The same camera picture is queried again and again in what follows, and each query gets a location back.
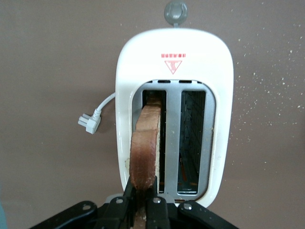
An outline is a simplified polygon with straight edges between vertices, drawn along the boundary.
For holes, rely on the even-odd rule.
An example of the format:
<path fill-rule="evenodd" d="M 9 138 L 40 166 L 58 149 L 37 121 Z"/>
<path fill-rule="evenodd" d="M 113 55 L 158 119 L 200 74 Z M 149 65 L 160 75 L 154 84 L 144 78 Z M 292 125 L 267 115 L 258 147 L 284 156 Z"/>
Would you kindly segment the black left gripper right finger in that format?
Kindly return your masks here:
<path fill-rule="evenodd" d="M 235 229 L 236 226 L 188 200 L 176 206 L 157 194 L 157 178 L 148 189 L 146 200 L 147 229 Z"/>

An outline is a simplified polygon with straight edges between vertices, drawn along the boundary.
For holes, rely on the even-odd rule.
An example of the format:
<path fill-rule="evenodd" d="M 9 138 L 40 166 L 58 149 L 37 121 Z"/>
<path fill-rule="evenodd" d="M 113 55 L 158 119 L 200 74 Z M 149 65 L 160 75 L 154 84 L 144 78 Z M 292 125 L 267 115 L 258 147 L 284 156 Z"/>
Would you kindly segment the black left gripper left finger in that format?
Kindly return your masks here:
<path fill-rule="evenodd" d="M 33 229 L 129 229 L 133 225 L 135 188 L 127 182 L 122 195 L 109 196 L 101 206 L 79 202 L 33 226 Z"/>

